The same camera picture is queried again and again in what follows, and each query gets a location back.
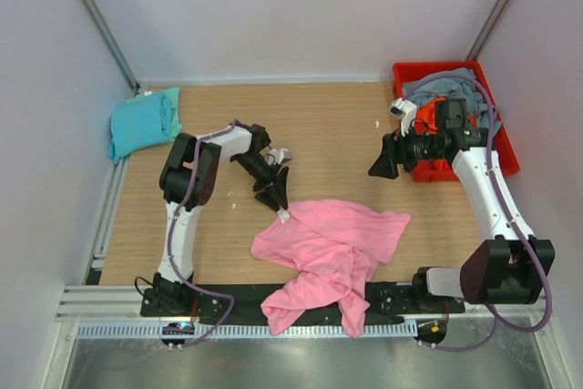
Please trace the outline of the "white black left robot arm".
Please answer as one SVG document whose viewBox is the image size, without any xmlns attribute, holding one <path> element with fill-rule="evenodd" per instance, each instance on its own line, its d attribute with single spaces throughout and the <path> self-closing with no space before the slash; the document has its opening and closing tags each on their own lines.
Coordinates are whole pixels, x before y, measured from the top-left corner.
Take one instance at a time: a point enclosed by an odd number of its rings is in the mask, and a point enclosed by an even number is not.
<svg viewBox="0 0 583 389">
<path fill-rule="evenodd" d="M 165 246 L 159 267 L 143 292 L 140 314 L 184 315 L 194 306 L 193 249 L 199 218 L 209 202 L 222 161 L 238 163 L 253 179 L 252 194 L 274 212 L 288 208 L 292 153 L 273 148 L 265 127 L 238 120 L 202 136 L 179 134 L 159 177 L 166 202 Z"/>
</svg>

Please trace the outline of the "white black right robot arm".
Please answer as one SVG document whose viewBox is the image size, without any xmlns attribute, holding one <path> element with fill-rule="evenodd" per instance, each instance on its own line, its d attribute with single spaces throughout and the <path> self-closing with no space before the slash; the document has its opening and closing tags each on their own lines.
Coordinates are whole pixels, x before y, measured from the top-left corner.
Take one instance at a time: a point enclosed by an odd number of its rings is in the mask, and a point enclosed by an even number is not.
<svg viewBox="0 0 583 389">
<path fill-rule="evenodd" d="M 444 159 L 462 184 L 474 213 L 481 243 L 458 268 L 430 267 L 430 294 L 463 299 L 493 308 L 498 304 L 533 304 L 544 299 L 552 309 L 547 275 L 555 259 L 549 240 L 536 237 L 519 212 L 500 168 L 490 128 L 472 125 L 463 99 L 435 106 L 435 130 L 416 131 L 417 107 L 399 98 L 390 106 L 400 121 L 384 137 L 383 157 L 391 179 L 422 162 Z"/>
</svg>

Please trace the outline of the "red plastic bin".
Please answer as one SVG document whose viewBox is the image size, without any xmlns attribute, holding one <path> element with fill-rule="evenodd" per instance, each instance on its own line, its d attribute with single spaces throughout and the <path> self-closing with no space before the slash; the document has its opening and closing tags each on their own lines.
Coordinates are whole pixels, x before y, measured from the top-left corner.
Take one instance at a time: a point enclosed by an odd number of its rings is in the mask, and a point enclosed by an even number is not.
<svg viewBox="0 0 583 389">
<path fill-rule="evenodd" d="M 394 73 L 394 92 L 395 97 L 405 96 L 403 92 L 403 84 L 407 82 L 417 81 L 426 77 L 427 75 L 454 70 L 457 68 L 468 68 L 473 70 L 476 74 L 477 82 L 490 94 L 490 88 L 486 80 L 484 71 L 479 63 L 476 61 L 436 61 L 436 62 L 400 62 L 393 65 Z M 503 174 L 513 175 L 518 173 L 519 165 L 516 154 L 512 149 L 510 140 L 506 133 L 506 129 L 502 126 L 501 117 L 496 114 L 494 146 L 498 152 L 500 166 Z M 412 178 L 415 182 L 431 182 L 419 181 Z"/>
</svg>

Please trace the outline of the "orange t shirt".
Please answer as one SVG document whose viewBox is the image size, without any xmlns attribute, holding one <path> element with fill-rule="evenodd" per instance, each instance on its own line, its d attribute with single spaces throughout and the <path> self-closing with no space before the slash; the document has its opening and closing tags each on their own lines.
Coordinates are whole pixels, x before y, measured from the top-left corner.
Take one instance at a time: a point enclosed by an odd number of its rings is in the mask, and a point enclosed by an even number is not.
<svg viewBox="0 0 583 389">
<path fill-rule="evenodd" d="M 453 164 L 458 152 L 484 145 L 486 134 L 469 115 L 464 98 L 438 97 L 421 107 L 414 120 L 414 178 L 459 181 Z"/>
</svg>

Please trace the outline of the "aluminium corner post left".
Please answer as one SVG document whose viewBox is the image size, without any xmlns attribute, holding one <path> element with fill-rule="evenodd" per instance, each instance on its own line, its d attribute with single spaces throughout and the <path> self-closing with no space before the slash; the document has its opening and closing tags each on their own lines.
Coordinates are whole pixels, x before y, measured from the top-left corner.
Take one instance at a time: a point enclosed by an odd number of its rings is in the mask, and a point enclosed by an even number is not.
<svg viewBox="0 0 583 389">
<path fill-rule="evenodd" d="M 140 90 L 140 83 L 136 79 L 131 67 L 123 55 L 116 38 L 114 37 L 110 27 L 107 24 L 105 17 L 102 15 L 97 2 L 95 0 L 79 0 L 81 5 L 86 10 L 91 22 L 95 26 L 97 32 L 102 38 L 107 51 L 112 56 L 120 74 L 124 78 L 128 87 L 133 94 L 137 94 Z"/>
</svg>

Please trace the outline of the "pink t shirt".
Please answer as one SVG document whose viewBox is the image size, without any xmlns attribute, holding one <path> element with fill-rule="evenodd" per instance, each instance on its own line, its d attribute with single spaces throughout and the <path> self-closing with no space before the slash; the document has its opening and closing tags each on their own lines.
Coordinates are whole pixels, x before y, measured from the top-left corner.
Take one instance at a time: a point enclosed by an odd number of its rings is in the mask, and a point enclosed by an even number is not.
<svg viewBox="0 0 583 389">
<path fill-rule="evenodd" d="M 406 213 L 377 212 L 352 201 L 296 201 L 254 237 L 251 254 L 297 271 L 297 277 L 284 285 L 293 292 L 358 294 L 378 265 L 392 260 L 410 220 Z M 348 310 L 346 298 L 338 303 L 345 333 L 359 337 L 364 317 Z M 266 310 L 264 314 L 271 334 L 279 335 L 302 313 L 272 316 Z"/>
</svg>

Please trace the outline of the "aluminium rail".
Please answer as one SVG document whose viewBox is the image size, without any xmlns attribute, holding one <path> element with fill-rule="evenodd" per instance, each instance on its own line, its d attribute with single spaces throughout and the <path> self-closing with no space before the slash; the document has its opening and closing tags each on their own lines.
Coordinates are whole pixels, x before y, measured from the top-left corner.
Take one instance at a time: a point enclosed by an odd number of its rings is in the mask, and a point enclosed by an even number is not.
<svg viewBox="0 0 583 389">
<path fill-rule="evenodd" d="M 413 309 L 409 304 L 397 303 L 397 292 L 389 292 L 388 298 L 381 298 L 381 310 L 396 311 L 397 315 L 422 314 Z M 82 285 L 66 286 L 57 309 L 58 318 L 87 317 L 87 318 L 136 318 L 139 317 L 143 297 L 134 286 L 101 286 Z M 464 311 L 475 313 L 488 309 L 484 304 L 470 304 L 454 300 L 455 303 L 464 305 Z M 544 312 L 546 307 L 545 297 L 542 296 L 534 304 L 496 304 L 496 310 L 503 312 Z"/>
<path fill-rule="evenodd" d="M 89 253 L 83 285 L 99 285 L 109 248 L 111 234 L 115 225 L 118 204 L 121 199 L 125 177 L 128 169 L 128 158 L 116 164 L 110 174 L 105 198 L 99 212 L 97 226 Z"/>
</svg>

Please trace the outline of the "grey-teal t shirt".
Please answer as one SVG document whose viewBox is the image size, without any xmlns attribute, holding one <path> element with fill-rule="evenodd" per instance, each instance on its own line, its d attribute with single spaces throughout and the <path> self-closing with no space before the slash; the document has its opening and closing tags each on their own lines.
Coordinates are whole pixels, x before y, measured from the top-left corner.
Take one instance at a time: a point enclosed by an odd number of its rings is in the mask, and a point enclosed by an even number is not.
<svg viewBox="0 0 583 389">
<path fill-rule="evenodd" d="M 470 123 L 477 128 L 490 128 L 487 99 L 477 87 L 476 74 L 468 68 L 457 68 L 427 75 L 403 84 L 408 100 L 417 105 L 417 129 L 424 124 L 436 130 L 435 103 L 444 99 L 464 99 Z"/>
</svg>

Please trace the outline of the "aluminium corner post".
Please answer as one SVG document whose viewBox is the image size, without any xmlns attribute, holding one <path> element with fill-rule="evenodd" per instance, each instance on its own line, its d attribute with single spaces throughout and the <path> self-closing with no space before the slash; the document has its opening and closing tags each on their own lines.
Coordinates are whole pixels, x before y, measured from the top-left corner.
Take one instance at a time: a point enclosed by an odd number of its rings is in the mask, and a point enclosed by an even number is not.
<svg viewBox="0 0 583 389">
<path fill-rule="evenodd" d="M 105 17 L 102 15 L 97 2 L 95 0 L 79 0 L 81 5 L 86 10 L 91 22 L 95 26 L 97 32 L 102 38 L 107 51 L 112 56 L 120 74 L 124 78 L 128 87 L 133 94 L 137 94 L 140 90 L 140 83 L 136 79 L 131 67 L 123 55 L 116 38 L 114 37 L 110 27 L 107 24 Z"/>
<path fill-rule="evenodd" d="M 506 11 L 511 6 L 512 2 L 513 0 L 496 0 L 494 2 L 485 22 L 480 27 L 473 44 L 470 46 L 470 49 L 466 54 L 466 61 L 476 61 L 480 57 L 486 44 L 501 24 Z"/>
</svg>

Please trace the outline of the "aluminium left side rail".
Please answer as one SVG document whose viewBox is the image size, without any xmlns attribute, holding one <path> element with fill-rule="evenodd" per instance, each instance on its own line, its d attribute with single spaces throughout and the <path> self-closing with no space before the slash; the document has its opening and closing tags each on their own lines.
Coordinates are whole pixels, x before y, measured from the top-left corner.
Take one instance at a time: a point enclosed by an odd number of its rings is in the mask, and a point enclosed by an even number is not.
<svg viewBox="0 0 583 389">
<path fill-rule="evenodd" d="M 128 158 L 116 164 L 110 174 L 105 198 L 99 212 L 97 226 L 89 253 L 83 285 L 99 285 L 109 248 L 111 234 L 115 225 L 118 204 L 121 199 L 125 177 L 128 169 Z"/>
</svg>

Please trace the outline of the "folded turquoise t shirt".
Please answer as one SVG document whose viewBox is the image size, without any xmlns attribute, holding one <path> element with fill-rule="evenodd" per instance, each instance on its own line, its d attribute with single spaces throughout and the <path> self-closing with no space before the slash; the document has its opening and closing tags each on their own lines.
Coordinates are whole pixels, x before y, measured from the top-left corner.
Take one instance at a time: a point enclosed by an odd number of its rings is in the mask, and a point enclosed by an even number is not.
<svg viewBox="0 0 583 389">
<path fill-rule="evenodd" d="M 119 104 L 110 118 L 108 156 L 118 164 L 131 153 L 172 142 L 182 131 L 179 87 L 146 91 Z"/>
</svg>

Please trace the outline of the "aluminium front rail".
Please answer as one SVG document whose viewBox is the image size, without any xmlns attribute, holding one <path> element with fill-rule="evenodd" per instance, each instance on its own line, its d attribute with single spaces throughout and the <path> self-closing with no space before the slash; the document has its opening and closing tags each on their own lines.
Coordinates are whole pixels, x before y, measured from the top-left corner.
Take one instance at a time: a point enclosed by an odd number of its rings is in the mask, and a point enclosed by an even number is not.
<svg viewBox="0 0 583 389">
<path fill-rule="evenodd" d="M 381 310 L 396 311 L 397 315 L 422 314 L 413 309 L 409 304 L 397 303 L 397 292 L 389 292 L 388 298 L 381 298 Z M 82 285 L 66 286 L 57 309 L 58 318 L 87 317 L 87 318 L 136 318 L 139 317 L 143 297 L 134 286 L 101 286 Z M 470 304 L 454 300 L 455 303 L 464 305 L 464 311 L 475 313 L 488 309 L 484 304 Z M 496 304 L 496 310 L 503 312 L 544 312 L 546 307 L 545 297 L 542 296 L 534 304 Z"/>
</svg>

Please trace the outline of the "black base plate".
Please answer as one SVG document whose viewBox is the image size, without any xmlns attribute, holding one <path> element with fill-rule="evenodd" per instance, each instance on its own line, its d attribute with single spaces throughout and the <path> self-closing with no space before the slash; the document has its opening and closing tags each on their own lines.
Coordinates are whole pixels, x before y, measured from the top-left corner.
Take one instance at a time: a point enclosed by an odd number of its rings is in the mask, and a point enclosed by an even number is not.
<svg viewBox="0 0 583 389">
<path fill-rule="evenodd" d="M 342 320 L 338 301 L 348 300 L 348 310 L 362 315 L 366 325 L 398 324 L 405 315 L 461 314 L 465 306 L 454 298 L 435 297 L 421 285 L 406 282 L 368 282 L 355 294 L 293 292 L 282 284 L 208 284 L 210 294 L 196 292 L 186 285 L 151 283 L 142 293 L 140 314 L 144 317 L 195 316 L 203 323 L 215 323 L 234 298 L 227 325 L 266 326 L 268 310 L 272 316 L 302 314 L 295 326 L 339 326 Z"/>
</svg>

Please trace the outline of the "aluminium corner post right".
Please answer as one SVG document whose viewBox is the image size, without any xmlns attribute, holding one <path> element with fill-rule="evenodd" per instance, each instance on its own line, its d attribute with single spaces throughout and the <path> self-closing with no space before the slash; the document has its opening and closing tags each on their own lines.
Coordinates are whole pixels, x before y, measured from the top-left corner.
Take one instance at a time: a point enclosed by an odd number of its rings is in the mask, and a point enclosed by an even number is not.
<svg viewBox="0 0 583 389">
<path fill-rule="evenodd" d="M 470 49 L 466 54 L 466 61 L 476 61 L 480 57 L 486 44 L 501 24 L 506 11 L 511 6 L 512 2 L 513 0 L 496 0 L 494 2 L 485 22 L 480 27 L 473 44 L 470 46 Z"/>
</svg>

